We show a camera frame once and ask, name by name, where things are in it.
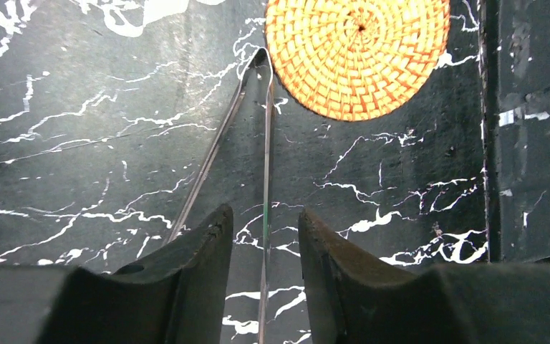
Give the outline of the metal food tongs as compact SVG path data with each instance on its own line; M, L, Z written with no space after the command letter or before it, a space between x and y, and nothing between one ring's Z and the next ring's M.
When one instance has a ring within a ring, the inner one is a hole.
M195 200L200 192L200 189L208 175L208 172L215 160L217 152L224 141L225 134L233 123L233 120L238 113L243 98L246 94L246 86L249 80L251 70L256 70L257 77L264 81L265 87L265 108L264 108L264 169L262 183L262 260L261 260L261 280L260 280L260 298L258 310L258 333L257 343L263 344L266 342L266 312L269 301L269 258L271 252L270 233L271 233L271 210L272 210L272 171L273 171L273 147L274 147L274 68L272 66L271 57L268 49L259 47L252 58L244 67L240 81L233 94L229 108L223 116L222 122L216 131L216 134L208 147L207 153L203 159L197 176L193 182L190 191L188 192L185 202L180 210L178 218L172 227L169 237L164 240L164 244L172 242L180 233L185 220L188 218Z

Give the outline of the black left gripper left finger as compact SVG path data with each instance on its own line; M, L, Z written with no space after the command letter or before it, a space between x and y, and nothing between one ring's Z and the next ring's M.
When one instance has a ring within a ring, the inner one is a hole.
M0 343L218 343L233 211L112 274L0 264Z

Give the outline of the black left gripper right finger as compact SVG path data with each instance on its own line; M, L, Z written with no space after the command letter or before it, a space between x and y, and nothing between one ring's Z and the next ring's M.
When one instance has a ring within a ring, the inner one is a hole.
M550 262L441 264L413 274L303 210L301 268L315 343L550 343Z

